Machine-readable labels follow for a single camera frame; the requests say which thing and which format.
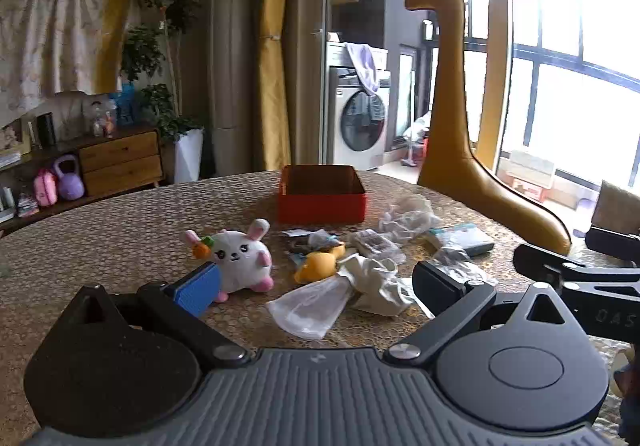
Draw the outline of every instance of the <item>white planter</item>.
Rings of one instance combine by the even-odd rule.
[[[192,129],[174,145],[174,184],[197,181],[200,178],[203,137],[202,129]]]

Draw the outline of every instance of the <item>pink bag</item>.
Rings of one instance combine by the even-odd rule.
[[[41,169],[33,180],[33,193],[40,206],[51,206],[58,201],[56,177],[53,172]]]

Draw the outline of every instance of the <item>picture frame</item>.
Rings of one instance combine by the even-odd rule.
[[[0,128],[0,157],[14,152],[20,152],[20,155],[31,152],[29,125],[24,118]]]

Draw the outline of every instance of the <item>patterned tablecloth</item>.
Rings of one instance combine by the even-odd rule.
[[[421,193],[446,225],[474,222],[496,242],[494,250],[476,259],[499,279],[498,288],[522,291],[528,280],[515,272],[511,255],[521,240],[511,231],[450,198],[376,173],[361,172],[367,190],[366,220],[357,227],[327,227],[338,235],[376,227],[388,204],[408,193]],[[346,309],[319,342],[290,336],[276,327],[264,303],[294,287],[293,267],[285,256],[283,229],[276,223],[279,173],[261,172],[190,184],[172,185],[94,203],[38,222],[0,240],[0,256],[12,269],[0,278],[0,444],[17,444],[37,424],[22,391],[22,374],[40,341],[65,305],[88,282],[99,282],[111,293],[134,292],[143,283],[179,279],[196,266],[181,243],[186,229],[200,234],[221,229],[246,230],[251,220],[272,223],[265,236],[273,255],[275,289],[267,294],[242,291],[210,308],[204,320],[232,340],[259,346],[345,347],[385,349],[414,331],[427,318],[416,307],[397,318]],[[400,276],[410,276],[417,261],[430,256],[423,239],[404,247],[407,262]],[[603,255],[577,249],[581,260],[604,265]],[[593,339],[610,361],[623,344]],[[596,426],[615,437],[620,401],[608,396]]]

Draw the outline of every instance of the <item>red box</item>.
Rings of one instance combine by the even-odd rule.
[[[283,224],[358,224],[367,194],[353,166],[287,165],[278,189]]]

